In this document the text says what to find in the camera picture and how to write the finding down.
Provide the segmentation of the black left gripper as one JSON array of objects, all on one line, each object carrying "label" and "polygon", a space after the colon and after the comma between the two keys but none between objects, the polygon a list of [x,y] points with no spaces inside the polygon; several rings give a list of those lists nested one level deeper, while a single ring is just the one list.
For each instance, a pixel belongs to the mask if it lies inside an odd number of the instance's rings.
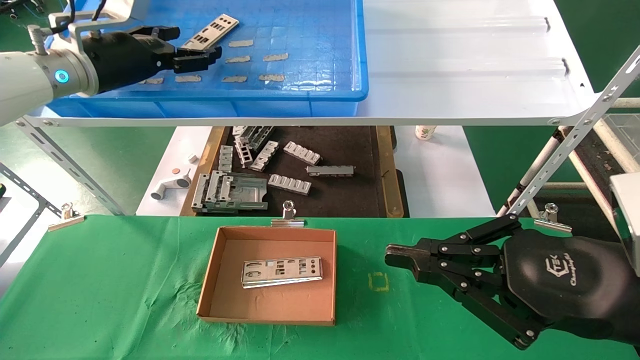
[{"label": "black left gripper", "polygon": [[222,57],[222,47],[194,50],[175,48],[177,26],[138,26],[131,30],[84,36],[83,50],[97,75],[98,93],[137,84],[172,69],[177,75],[208,70]]}]

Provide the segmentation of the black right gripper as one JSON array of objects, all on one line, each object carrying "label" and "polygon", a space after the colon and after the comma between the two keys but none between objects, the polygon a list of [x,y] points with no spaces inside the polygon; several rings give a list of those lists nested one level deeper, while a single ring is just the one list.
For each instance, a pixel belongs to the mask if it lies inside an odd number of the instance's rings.
[{"label": "black right gripper", "polygon": [[[622,244],[520,230],[517,215],[504,215],[443,240],[388,244],[385,263],[411,271],[418,283],[441,288],[518,350],[538,339],[543,324],[581,338],[638,346],[639,278]],[[505,289],[491,284],[488,272],[475,276],[462,265],[495,265],[501,249],[493,243],[506,237],[507,285],[542,323],[499,303],[495,296]]]}]

